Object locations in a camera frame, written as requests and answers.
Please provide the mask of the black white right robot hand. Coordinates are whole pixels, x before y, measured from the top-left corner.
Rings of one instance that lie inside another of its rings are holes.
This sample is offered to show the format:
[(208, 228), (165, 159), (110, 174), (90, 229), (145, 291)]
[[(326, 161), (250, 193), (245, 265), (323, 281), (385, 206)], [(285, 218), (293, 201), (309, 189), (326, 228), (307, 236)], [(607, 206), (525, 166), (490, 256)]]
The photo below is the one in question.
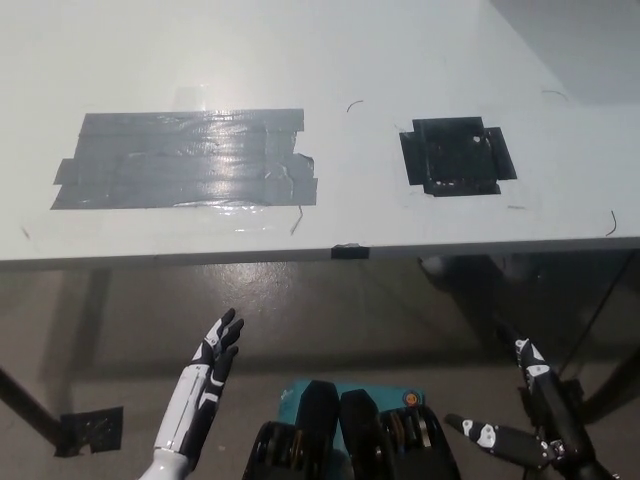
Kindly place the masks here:
[(485, 453), (525, 469), (553, 467), (566, 479), (604, 480), (616, 475), (597, 459), (593, 443), (563, 385), (532, 340), (505, 330), (526, 383), (523, 404), (536, 433), (450, 413), (445, 422)]

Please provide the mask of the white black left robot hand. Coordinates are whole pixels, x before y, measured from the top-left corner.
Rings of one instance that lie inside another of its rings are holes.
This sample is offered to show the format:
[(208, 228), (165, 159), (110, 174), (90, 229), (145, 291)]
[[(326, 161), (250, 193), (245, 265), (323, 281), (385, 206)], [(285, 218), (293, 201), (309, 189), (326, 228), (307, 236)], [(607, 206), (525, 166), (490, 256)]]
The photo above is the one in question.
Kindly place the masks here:
[(154, 447), (184, 456), (194, 469), (217, 414), (244, 321), (231, 308), (218, 318), (182, 370)]

